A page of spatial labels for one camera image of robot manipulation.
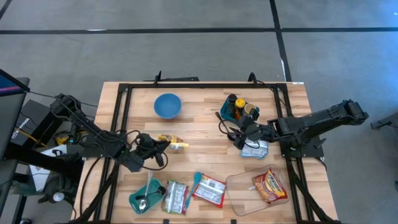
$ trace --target spoon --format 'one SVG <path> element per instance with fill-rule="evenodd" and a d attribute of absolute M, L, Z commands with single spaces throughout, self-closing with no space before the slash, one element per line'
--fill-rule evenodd
<path fill-rule="evenodd" d="M 150 196 L 150 195 L 156 194 L 156 193 L 158 193 L 160 195 L 163 195 L 164 193 L 166 193 L 166 188 L 163 187 L 163 186 L 160 186 L 155 192 L 152 192 L 152 193 L 148 194 L 147 196 Z M 140 200 L 140 199 L 142 199 L 144 197 L 145 197 L 145 195 L 138 195 L 136 197 L 136 200 Z"/>
<path fill-rule="evenodd" d="M 140 201 L 138 203 L 138 209 L 141 213 L 143 213 L 145 210 L 147 210 L 148 205 L 149 205 L 147 194 L 148 194 L 148 189 L 149 189 L 149 184 L 150 184 L 151 179 L 152 179 L 152 171 L 149 170 L 148 171 L 148 179 L 147 179 L 147 187 L 145 189 L 145 196 L 144 196 L 144 198 L 140 199 Z"/>
<path fill-rule="evenodd" d="M 189 206 L 189 203 L 191 202 L 191 196 L 193 195 L 195 189 L 197 188 L 197 185 L 199 184 L 200 180 L 201 180 L 201 172 L 196 172 L 195 175 L 193 176 L 193 186 L 191 192 L 189 193 L 189 198 L 187 199 L 187 208 Z"/>

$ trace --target computer monitor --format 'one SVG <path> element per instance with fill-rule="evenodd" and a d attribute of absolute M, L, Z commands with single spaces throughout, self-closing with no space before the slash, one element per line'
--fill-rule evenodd
<path fill-rule="evenodd" d="M 28 86 L 0 69 L 0 96 L 20 94 L 29 90 Z"/>

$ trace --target candy wrapper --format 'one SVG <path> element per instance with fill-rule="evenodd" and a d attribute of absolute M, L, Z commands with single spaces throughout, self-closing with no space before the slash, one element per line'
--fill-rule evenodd
<path fill-rule="evenodd" d="M 241 150 L 241 157 L 264 159 L 266 155 L 268 155 L 268 142 L 266 141 L 250 141 L 247 139 Z"/>
<path fill-rule="evenodd" d="M 176 137 L 174 135 L 160 134 L 157 138 L 163 141 L 170 141 L 171 143 L 169 147 L 173 150 L 188 149 L 189 147 L 188 143 L 184 143 L 183 139 L 180 139 L 179 137 Z"/>
<path fill-rule="evenodd" d="M 201 180 L 192 196 L 200 197 L 223 208 L 225 182 L 221 182 L 202 174 Z"/>
<path fill-rule="evenodd" d="M 167 213 L 185 214 L 187 209 L 188 187 L 185 184 L 169 180 L 162 210 Z"/>
<path fill-rule="evenodd" d="M 261 197 L 268 203 L 287 198 L 287 192 L 282 185 L 278 176 L 271 170 L 253 177 L 254 185 L 260 191 Z"/>

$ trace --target red package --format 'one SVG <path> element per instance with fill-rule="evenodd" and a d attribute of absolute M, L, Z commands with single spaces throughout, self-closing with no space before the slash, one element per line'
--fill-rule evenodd
<path fill-rule="evenodd" d="M 265 174 L 258 175 L 252 179 L 261 197 L 267 203 L 287 198 L 287 192 L 284 186 L 271 168 L 269 168 Z"/>
<path fill-rule="evenodd" d="M 202 174 L 201 181 L 197 185 L 192 196 L 203 198 L 213 203 L 217 208 L 223 208 L 226 183 Z"/>

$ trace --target yellow package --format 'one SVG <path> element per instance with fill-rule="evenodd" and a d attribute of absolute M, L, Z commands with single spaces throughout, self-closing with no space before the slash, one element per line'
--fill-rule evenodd
<path fill-rule="evenodd" d="M 189 147 L 188 143 L 184 143 L 183 139 L 170 134 L 160 134 L 157 137 L 159 140 L 170 141 L 170 148 L 174 150 L 187 149 Z"/>

